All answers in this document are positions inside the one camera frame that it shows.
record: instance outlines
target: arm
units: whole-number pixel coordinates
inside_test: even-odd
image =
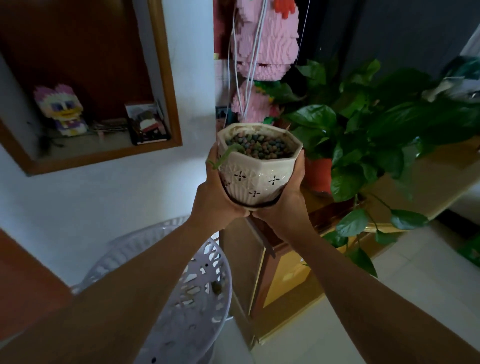
[[[216,147],[209,159],[216,160]],[[207,181],[184,225],[14,339],[0,363],[132,363],[192,256],[245,215],[207,163]]]
[[[300,192],[303,166],[301,155],[279,202],[253,215],[308,263],[363,359],[369,364],[480,363],[480,353],[459,336],[318,236]]]

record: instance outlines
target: tile floor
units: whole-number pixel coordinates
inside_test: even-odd
[[[437,222],[411,231],[374,260],[380,281],[480,350],[480,268],[449,244],[460,238]],[[234,320],[216,343],[214,364],[361,364],[327,299],[250,353]]]

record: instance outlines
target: orange plant pot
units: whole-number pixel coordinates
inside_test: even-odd
[[[305,182],[312,191],[331,194],[332,160],[305,158]]]

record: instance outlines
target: octagonal pot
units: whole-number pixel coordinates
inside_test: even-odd
[[[249,209],[271,205],[290,180],[303,144],[284,129],[258,123],[235,123],[217,134],[219,157],[228,149],[226,140],[238,133],[282,138],[293,151],[290,158],[268,160],[233,152],[219,168],[223,185],[234,202]]]

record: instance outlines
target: person's left arm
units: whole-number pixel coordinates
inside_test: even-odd
[[[216,146],[209,159],[216,161]],[[0,363],[132,363],[190,259],[215,232],[249,213],[227,197],[207,163],[190,218],[106,275],[72,304],[0,351]]]

